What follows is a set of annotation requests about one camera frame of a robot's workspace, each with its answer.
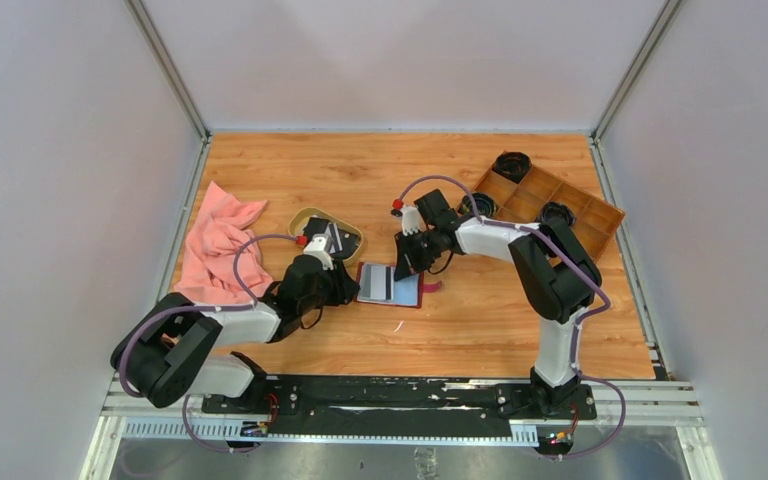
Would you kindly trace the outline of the red leather card holder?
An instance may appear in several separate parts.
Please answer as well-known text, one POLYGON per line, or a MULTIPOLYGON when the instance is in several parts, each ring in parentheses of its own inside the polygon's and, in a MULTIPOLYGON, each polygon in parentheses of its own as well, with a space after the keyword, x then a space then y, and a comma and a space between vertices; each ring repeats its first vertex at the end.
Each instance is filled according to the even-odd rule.
MULTIPOLYGON (((361 271, 364 264, 366 263, 360 263, 358 267, 357 282, 360 289, 361 271)), ((398 282, 396 282, 393 278, 393 298, 389 302, 370 302, 359 300, 358 295, 360 290, 355 297, 355 300, 366 304, 418 309, 422 306, 422 301, 425 294, 436 293, 441 290, 442 287, 442 281, 426 283, 423 274, 420 273, 398 282)))

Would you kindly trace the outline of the oval wooden tray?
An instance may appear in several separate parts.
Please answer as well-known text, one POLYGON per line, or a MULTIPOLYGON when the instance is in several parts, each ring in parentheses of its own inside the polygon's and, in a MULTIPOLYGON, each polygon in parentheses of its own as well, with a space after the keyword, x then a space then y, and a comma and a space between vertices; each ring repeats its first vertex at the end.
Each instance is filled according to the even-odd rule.
POLYGON ((329 253, 345 265, 356 264, 366 244, 363 233, 355 226, 315 207, 299 210, 290 220, 288 233, 312 239, 323 235, 330 241, 329 253))

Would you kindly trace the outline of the white magnetic stripe card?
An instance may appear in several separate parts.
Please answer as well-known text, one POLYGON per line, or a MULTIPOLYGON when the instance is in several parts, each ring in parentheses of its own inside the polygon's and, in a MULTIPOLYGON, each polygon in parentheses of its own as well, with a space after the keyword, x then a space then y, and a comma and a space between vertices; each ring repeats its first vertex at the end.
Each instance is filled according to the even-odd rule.
POLYGON ((389 302, 393 298, 393 267, 366 263, 361 271, 359 300, 389 302))

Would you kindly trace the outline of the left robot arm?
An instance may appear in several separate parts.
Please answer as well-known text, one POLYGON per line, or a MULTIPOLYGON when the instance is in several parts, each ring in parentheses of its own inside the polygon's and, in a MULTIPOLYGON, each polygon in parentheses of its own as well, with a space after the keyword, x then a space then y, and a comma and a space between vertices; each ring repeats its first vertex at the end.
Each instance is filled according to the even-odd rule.
POLYGON ((110 365, 133 397, 166 408, 187 395, 221 395, 243 413, 266 400, 262 369, 241 353, 213 356, 242 343, 280 342, 301 329, 304 317, 350 304, 360 290, 343 261, 324 265, 302 254, 257 302, 209 305, 170 293, 114 348, 110 365))

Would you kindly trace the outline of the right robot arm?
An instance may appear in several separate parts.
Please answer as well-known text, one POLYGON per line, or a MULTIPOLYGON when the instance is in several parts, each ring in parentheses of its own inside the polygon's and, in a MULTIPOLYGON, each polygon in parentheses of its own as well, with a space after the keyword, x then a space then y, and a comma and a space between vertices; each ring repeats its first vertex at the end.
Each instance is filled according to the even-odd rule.
POLYGON ((566 221, 516 224, 459 213, 434 190, 409 205, 394 201, 401 224, 394 236, 394 277, 430 271, 444 253, 480 255, 511 263, 531 308, 540 318, 537 360, 530 371, 529 397, 544 417, 556 417, 571 403, 581 382, 581 327, 602 277, 566 221))

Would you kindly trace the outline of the black tape roll left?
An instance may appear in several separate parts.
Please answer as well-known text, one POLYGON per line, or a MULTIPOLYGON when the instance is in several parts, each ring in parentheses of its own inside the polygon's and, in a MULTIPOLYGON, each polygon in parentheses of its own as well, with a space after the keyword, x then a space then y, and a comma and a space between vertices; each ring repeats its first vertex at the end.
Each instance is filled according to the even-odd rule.
POLYGON ((472 203, 475 203, 477 211, 483 217, 495 218, 498 212, 498 204, 495 200, 482 192, 473 192, 472 196, 464 195, 457 207, 457 212, 461 215, 472 212, 472 203))

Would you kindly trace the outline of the black tape roll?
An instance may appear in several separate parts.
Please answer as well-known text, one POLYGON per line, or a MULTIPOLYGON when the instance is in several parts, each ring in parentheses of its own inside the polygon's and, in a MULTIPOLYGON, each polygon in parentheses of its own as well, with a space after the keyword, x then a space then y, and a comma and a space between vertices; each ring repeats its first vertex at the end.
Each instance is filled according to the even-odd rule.
POLYGON ((472 203, 475 203, 477 211, 483 217, 495 218, 498 212, 498 204, 495 200, 482 192, 473 192, 472 196, 464 195, 457 207, 457 212, 461 215, 472 212, 472 203))
POLYGON ((537 223, 547 223, 552 219, 563 220, 569 227, 573 227, 576 222, 574 212, 567 205, 549 201, 541 207, 535 221, 537 223))
POLYGON ((522 152, 504 151, 494 161, 492 171, 519 184, 532 168, 531 158, 522 152))

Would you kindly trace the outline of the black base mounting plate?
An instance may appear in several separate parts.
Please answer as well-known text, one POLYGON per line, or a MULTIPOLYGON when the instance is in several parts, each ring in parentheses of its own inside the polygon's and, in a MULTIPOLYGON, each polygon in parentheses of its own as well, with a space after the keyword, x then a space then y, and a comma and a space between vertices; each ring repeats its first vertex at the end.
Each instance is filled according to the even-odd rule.
POLYGON ((529 380, 377 376, 268 376, 240 399, 212 394, 208 414, 275 415, 275 434, 408 438, 497 438, 514 420, 570 425, 597 417, 592 390, 556 403, 529 380))

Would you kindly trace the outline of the wooden compartment organizer tray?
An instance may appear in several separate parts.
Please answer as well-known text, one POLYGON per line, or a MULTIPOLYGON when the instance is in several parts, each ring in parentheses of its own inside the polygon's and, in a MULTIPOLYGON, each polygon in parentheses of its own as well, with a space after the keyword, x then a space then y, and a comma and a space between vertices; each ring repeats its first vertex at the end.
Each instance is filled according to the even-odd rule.
POLYGON ((538 212, 547 202, 563 203, 576 216, 575 225, 570 228, 585 251, 595 262, 601 258, 624 220, 622 210, 533 163, 519 184, 496 174, 492 166, 477 182, 473 192, 486 193, 498 204, 493 219, 532 223, 536 222, 538 212))

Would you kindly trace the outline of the pink cloth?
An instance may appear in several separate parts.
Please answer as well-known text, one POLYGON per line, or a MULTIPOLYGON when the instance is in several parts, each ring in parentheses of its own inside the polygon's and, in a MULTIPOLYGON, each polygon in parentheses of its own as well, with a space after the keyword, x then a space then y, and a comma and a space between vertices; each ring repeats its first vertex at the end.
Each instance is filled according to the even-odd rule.
POLYGON ((273 278, 261 265, 259 247, 235 255, 255 236, 252 225, 266 206, 265 200, 242 202, 210 183, 185 237, 180 278, 172 290, 207 304, 249 303, 262 295, 273 278))

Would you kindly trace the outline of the black tape roll top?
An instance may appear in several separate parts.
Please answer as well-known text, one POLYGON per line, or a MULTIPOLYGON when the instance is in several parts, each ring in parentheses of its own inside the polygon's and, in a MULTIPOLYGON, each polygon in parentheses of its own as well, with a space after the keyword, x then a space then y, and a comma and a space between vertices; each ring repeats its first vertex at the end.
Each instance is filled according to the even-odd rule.
POLYGON ((519 184, 532 168, 531 158, 522 152, 504 151, 494 161, 492 171, 519 184))

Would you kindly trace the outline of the black tape roll right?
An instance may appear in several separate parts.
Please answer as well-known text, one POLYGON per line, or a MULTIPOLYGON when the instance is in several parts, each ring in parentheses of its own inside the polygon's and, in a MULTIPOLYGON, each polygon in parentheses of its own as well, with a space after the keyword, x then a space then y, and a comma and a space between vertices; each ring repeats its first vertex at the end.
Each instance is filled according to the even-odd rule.
POLYGON ((574 212, 567 205, 549 201, 541 207, 535 221, 537 223, 547 223, 552 219, 563 220, 569 227, 573 227, 576 222, 574 212))

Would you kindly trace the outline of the aluminium frame rail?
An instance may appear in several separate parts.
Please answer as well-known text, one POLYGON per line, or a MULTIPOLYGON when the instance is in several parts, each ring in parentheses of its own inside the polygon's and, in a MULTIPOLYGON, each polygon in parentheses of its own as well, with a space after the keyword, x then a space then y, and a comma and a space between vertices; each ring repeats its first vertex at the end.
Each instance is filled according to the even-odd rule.
POLYGON ((497 438, 408 438, 381 436, 328 436, 275 434, 275 415, 208 414, 200 406, 210 395, 193 395, 166 408, 156 408, 145 399, 126 395, 112 383, 101 415, 116 422, 126 439, 186 439, 190 434, 206 441, 283 442, 379 445, 476 445, 536 447, 563 434, 573 438, 587 428, 609 434, 617 425, 626 427, 699 427, 701 410, 692 386, 686 382, 611 380, 601 384, 586 381, 591 388, 597 417, 574 420, 570 425, 547 420, 514 420, 511 435, 497 438))

